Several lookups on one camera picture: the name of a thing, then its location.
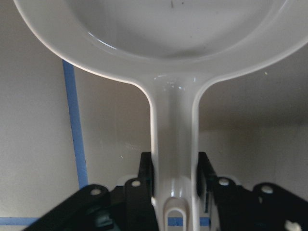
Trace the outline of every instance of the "blue tape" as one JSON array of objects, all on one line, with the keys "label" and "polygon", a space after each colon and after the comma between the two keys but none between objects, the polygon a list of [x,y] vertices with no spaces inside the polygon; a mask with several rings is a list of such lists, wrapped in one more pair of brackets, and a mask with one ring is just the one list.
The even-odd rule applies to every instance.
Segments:
[{"label": "blue tape", "polygon": [[[200,226],[209,226],[210,219],[206,217],[200,218]],[[183,226],[183,218],[168,218],[168,226]]]},{"label": "blue tape", "polygon": [[0,225],[29,226],[38,218],[0,218]]},{"label": "blue tape", "polygon": [[75,73],[73,65],[71,65],[65,60],[62,60],[62,63],[64,70],[69,117],[71,120],[78,183],[79,183],[79,188],[82,188],[88,185],[88,173],[87,173],[86,158],[82,140]]}]

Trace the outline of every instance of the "metal part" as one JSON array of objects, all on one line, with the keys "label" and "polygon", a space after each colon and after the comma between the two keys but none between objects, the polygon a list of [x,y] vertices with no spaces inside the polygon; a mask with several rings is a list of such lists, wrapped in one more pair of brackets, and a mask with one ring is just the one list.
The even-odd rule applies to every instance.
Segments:
[{"label": "metal part", "polygon": [[231,179],[219,178],[205,153],[199,153],[197,172],[201,174],[197,190],[208,195],[198,192],[210,213],[211,231],[308,230],[308,202],[278,185],[262,183],[249,191]]},{"label": "metal part", "polygon": [[154,208],[151,153],[142,153],[138,177],[109,192],[88,185],[25,231],[158,231]]}]

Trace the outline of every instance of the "white spoon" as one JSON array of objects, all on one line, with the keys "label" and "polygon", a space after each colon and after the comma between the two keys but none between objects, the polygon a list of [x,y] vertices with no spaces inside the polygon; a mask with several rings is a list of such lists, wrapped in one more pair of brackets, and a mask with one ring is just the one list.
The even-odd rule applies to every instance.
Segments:
[{"label": "white spoon", "polygon": [[77,67],[139,87],[151,106],[160,230],[199,230],[198,104],[212,84],[308,41],[307,0],[14,0],[35,35]]}]

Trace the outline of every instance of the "horizontal blue tape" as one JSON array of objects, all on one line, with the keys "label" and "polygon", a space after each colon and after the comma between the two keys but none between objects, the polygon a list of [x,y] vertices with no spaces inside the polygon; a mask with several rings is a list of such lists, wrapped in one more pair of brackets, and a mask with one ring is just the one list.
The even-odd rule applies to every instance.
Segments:
[{"label": "horizontal blue tape", "polygon": [[0,225],[29,226],[38,218],[0,218]]},{"label": "horizontal blue tape", "polygon": [[88,185],[88,173],[87,173],[85,152],[83,147],[75,73],[73,65],[71,65],[65,60],[63,60],[62,62],[63,62],[68,110],[71,120],[78,183],[79,183],[79,188],[83,188],[84,186]]},{"label": "horizontal blue tape", "polygon": [[[200,226],[209,226],[210,218],[201,217]],[[183,226],[183,218],[168,218],[168,226]]]}]

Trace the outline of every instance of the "blue tape strip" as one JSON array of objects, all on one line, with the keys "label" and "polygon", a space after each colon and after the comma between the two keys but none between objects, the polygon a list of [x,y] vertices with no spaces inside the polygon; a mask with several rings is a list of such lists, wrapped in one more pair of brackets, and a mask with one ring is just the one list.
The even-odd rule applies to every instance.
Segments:
[{"label": "blue tape strip", "polygon": [[[200,226],[209,226],[210,219],[206,217],[200,218]],[[183,226],[183,218],[168,218],[168,226]]]},{"label": "blue tape strip", "polygon": [[0,225],[29,226],[38,218],[0,218]]},{"label": "blue tape strip", "polygon": [[73,65],[71,65],[65,60],[62,60],[62,62],[63,62],[64,78],[66,85],[69,117],[71,120],[78,182],[79,182],[79,188],[82,188],[88,185],[88,173],[87,173],[86,158],[82,140],[75,73]]}]

